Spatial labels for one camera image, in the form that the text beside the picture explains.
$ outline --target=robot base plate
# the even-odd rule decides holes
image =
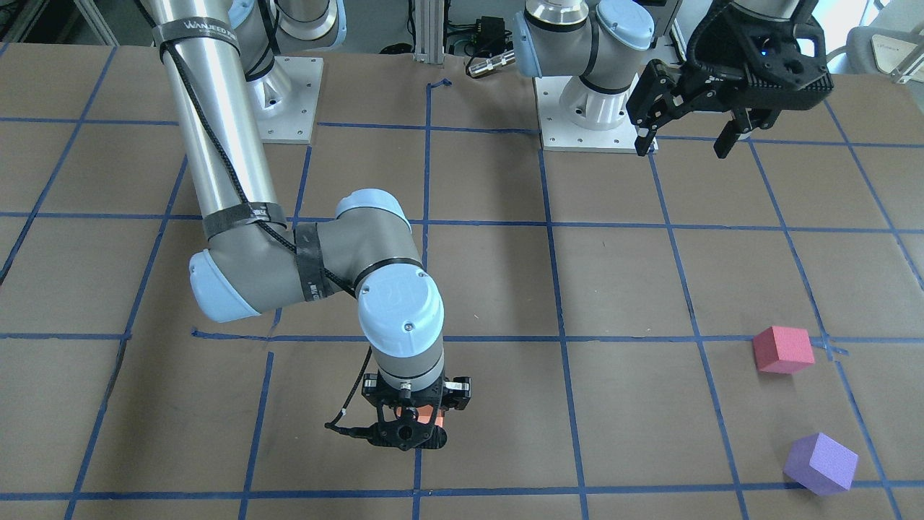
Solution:
[[[319,57],[278,56],[276,66],[282,67],[292,80],[294,96],[280,104],[281,110],[273,111],[269,117],[257,117],[261,140],[282,144],[311,144],[324,60]]]
[[[558,152],[634,154],[638,135],[628,120],[613,130],[588,130],[568,119],[558,100],[570,79],[567,76],[549,76],[535,80],[542,147]],[[657,141],[653,146],[658,149]]]

